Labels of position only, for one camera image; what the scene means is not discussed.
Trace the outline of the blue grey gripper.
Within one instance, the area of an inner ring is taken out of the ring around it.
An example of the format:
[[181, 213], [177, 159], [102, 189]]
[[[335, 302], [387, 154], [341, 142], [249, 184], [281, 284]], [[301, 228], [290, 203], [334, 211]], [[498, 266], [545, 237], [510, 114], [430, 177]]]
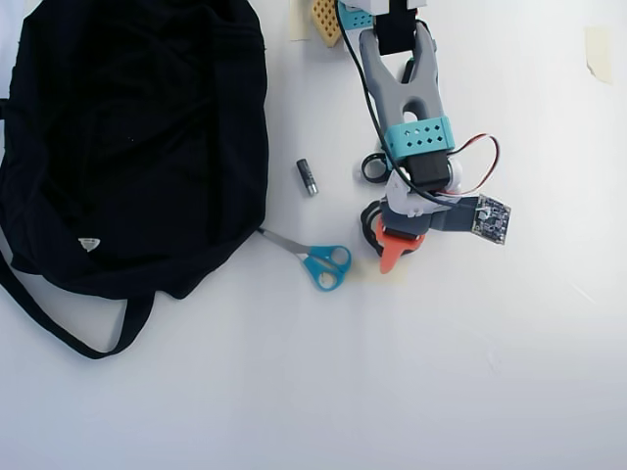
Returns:
[[388, 274], [406, 253], [420, 248], [425, 234], [438, 231], [469, 232], [478, 207], [478, 197], [448, 198], [450, 206], [437, 205], [421, 196], [409, 194], [402, 209], [417, 210], [413, 215], [392, 209], [388, 198], [379, 201], [378, 244], [382, 247], [380, 272]]

